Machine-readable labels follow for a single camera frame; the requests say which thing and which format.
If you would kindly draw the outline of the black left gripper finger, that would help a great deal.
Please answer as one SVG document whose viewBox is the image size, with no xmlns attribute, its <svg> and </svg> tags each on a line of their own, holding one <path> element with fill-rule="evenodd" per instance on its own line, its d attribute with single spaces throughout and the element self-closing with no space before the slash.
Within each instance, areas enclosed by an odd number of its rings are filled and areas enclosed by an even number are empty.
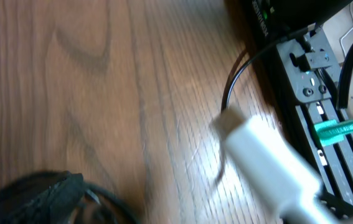
<svg viewBox="0 0 353 224">
<path fill-rule="evenodd" d="M 36 172 L 0 190 L 0 223 L 63 223 L 86 190 L 82 174 Z"/>
</svg>

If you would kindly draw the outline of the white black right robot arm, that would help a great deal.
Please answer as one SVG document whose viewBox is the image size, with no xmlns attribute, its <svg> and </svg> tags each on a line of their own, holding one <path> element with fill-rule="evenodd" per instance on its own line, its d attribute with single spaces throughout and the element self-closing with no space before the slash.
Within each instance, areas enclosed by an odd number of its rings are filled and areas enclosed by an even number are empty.
<svg viewBox="0 0 353 224">
<path fill-rule="evenodd" d="M 309 25 L 323 25 L 352 0 L 270 0 L 271 15 L 287 30 L 298 30 Z"/>
</svg>

